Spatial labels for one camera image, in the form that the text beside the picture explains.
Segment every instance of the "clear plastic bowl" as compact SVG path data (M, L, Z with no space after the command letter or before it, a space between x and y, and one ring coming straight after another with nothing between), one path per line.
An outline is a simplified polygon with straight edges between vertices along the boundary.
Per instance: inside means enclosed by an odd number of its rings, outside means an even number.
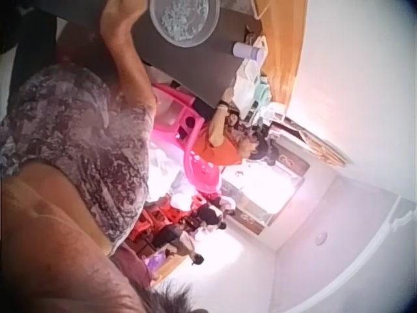
M213 31L215 30L219 16L220 16L220 0L208 0L208 14L203 28L200 32L196 33L192 38L185 40L174 40L169 36L169 33L164 29L161 19L164 15L165 9L171 5L173 0L150 0L149 12L151 14L151 20L158 32L168 42L175 46L182 48L190 48L198 46L206 41Z

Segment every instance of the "ceiling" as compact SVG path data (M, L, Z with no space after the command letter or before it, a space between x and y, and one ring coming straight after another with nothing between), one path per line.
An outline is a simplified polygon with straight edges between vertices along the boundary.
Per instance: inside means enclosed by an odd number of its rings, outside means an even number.
M338 147L343 175L415 200L416 19L407 2L309 1L288 117Z

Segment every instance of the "table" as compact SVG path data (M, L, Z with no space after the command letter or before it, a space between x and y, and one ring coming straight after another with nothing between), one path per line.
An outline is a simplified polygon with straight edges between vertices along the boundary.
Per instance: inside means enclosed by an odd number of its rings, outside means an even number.
M106 0L33 0L34 7L92 30L98 29L105 4ZM233 84L243 62L232 55L232 47L234 42L243 42L246 25L256 37L260 35L260 21L222 8L219 23L206 42L180 48L159 35L147 12L135 24L132 34L143 60L170 75L213 109L225 89Z

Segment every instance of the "bright window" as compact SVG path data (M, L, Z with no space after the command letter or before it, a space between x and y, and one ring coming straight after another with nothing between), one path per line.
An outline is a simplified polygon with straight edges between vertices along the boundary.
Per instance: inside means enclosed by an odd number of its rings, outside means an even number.
M222 189L227 189L240 210L267 225L296 192L301 180L279 164L245 163L225 169Z

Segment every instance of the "cup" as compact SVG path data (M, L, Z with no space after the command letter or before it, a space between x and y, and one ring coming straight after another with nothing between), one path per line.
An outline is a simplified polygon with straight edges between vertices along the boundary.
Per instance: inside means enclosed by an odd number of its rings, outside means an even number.
M236 42L233 45L233 55L235 57L241 57L243 59L250 59L257 62L262 62L265 56L265 49Z

